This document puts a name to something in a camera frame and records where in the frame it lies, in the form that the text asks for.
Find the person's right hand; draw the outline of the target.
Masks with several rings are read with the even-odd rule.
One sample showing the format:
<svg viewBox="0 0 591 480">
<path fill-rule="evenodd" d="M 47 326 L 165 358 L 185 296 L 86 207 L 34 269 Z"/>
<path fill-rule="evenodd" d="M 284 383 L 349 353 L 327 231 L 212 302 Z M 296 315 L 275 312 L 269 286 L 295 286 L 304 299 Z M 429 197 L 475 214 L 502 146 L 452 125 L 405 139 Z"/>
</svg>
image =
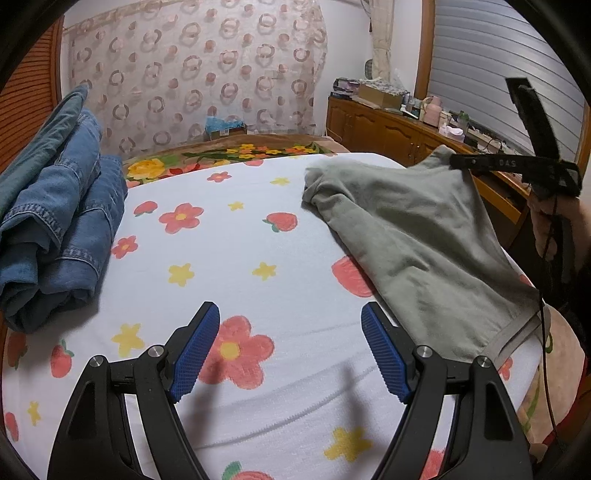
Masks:
<svg viewBox="0 0 591 480">
<path fill-rule="evenodd" d="M 570 227 L 573 244 L 573 268 L 580 271 L 590 252 L 590 206 L 578 198 L 555 197 L 540 200 L 534 193 L 528 198 L 536 249 L 540 256 L 551 259 L 557 243 L 550 240 L 551 216 L 562 217 Z"/>
</svg>

